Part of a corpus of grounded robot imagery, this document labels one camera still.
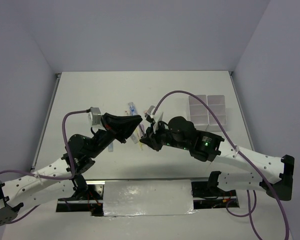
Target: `purple cable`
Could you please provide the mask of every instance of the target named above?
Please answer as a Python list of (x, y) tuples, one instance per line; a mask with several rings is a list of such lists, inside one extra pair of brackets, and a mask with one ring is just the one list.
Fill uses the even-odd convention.
[[(187, 92), (187, 91), (182, 91), (182, 90), (176, 90), (176, 91), (171, 91), (169, 93), (167, 93), (166, 95), (163, 96), (163, 98), (158, 102), (157, 106), (155, 107), (154, 111), (153, 111), (153, 115), (157, 112), (159, 106), (162, 104), (162, 102), (171, 94), (176, 94), (176, 93), (180, 93), (180, 94), (187, 94), (190, 95), (191, 97), (197, 99), (201, 104), (204, 105), (204, 107), (211, 113), (211, 115), (213, 116), (213, 118), (215, 119), (215, 121), (217, 122), (217, 124), (219, 125), (221, 131), (223, 132), (225, 138), (228, 140), (228, 142), (231, 144), (231, 146), (236, 149), (236, 145), (233, 143), (233, 141), (230, 139), (230, 137), (228, 136), (228, 134), (226, 133), (226, 130), (222, 127), (220, 121), (218, 120), (217, 116), (214, 114), (214, 112), (210, 109), (210, 107), (208, 107), (208, 105), (202, 101), (199, 97), (197, 97), (196, 95)], [(287, 214), (285, 212), (284, 206), (282, 205), (276, 191), (274, 190), (274, 188), (272, 187), (272, 185), (270, 184), (270, 182), (267, 180), (267, 178), (265, 177), (265, 175), (256, 167), (256, 165), (254, 165), (254, 163), (247, 158), (246, 155), (244, 155), (241, 151), (238, 151), (238, 153), (241, 155), (241, 157), (243, 157), (252, 167), (253, 169), (262, 177), (262, 179), (264, 180), (265, 184), (268, 186), (268, 188), (270, 189), (273, 197), (275, 198), (275, 200), (277, 201), (279, 208), (281, 210), (282, 216), (283, 216), (283, 220), (284, 220), (284, 225), (285, 225), (285, 237), (284, 240), (289, 240), (289, 223), (288, 223), (288, 218), (287, 218)], [(254, 227), (252, 227), (254, 233), (256, 234), (256, 236), (259, 236), (256, 229)]]
[(17, 220), (11, 221), (7, 224), (15, 224), (17, 222), (19, 222), (20, 220), (24, 219), (26, 216), (28, 216), (30, 213), (32, 213), (37, 207), (39, 207), (40, 205), (34, 206), (30, 211), (28, 211), (25, 215), (23, 215), (22, 217), (19, 217)]
[(255, 228), (254, 221), (252, 220), (251, 199), (250, 199), (250, 192), (249, 192), (249, 190), (247, 190), (246, 193), (248, 194), (248, 212), (250, 213), (248, 215), (249, 215), (249, 219), (250, 219), (250, 224), (251, 224), (252, 230), (253, 230), (254, 234), (256, 235), (256, 237), (259, 240), (262, 240), (262, 238), (260, 237), (259, 233), (257, 232), (257, 230)]
[(238, 218), (244, 218), (244, 217), (250, 216), (250, 215), (254, 212), (254, 210), (256, 209), (256, 206), (257, 206), (257, 194), (256, 194), (256, 191), (255, 191), (255, 190), (253, 190), (253, 195), (254, 195), (254, 204), (253, 204), (253, 208), (252, 208), (252, 210), (249, 210), (248, 213), (243, 214), (243, 215), (238, 215), (238, 214), (235, 214), (235, 213), (233, 213), (233, 212), (231, 212), (231, 211), (229, 210), (229, 204), (232, 203), (232, 202), (234, 202), (236, 199), (231, 199), (230, 201), (228, 201), (228, 202), (226, 203), (226, 205), (225, 205), (225, 209), (227, 210), (227, 212), (228, 212), (229, 214), (231, 214), (232, 216), (238, 217)]
[[(68, 156), (69, 156), (71, 176), (57, 177), (57, 176), (45, 176), (45, 175), (40, 175), (39, 174), (40, 178), (60, 181), (60, 180), (70, 180), (75, 176), (75, 163), (74, 163), (74, 159), (72, 157), (71, 151), (70, 151), (70, 147), (69, 147), (68, 140), (67, 140), (67, 135), (66, 135), (66, 120), (70, 115), (83, 114), (83, 113), (87, 113), (87, 111), (88, 110), (69, 112), (64, 116), (64, 118), (62, 120), (62, 135), (63, 135), (64, 144), (65, 144), (65, 149), (66, 149), (66, 152), (68, 153)], [(6, 174), (6, 173), (22, 174), (22, 175), (27, 175), (27, 176), (32, 176), (32, 177), (35, 176), (35, 174), (33, 174), (31, 172), (21, 171), (21, 170), (3, 170), (3, 171), (0, 171), (0, 175), (1, 174)]]

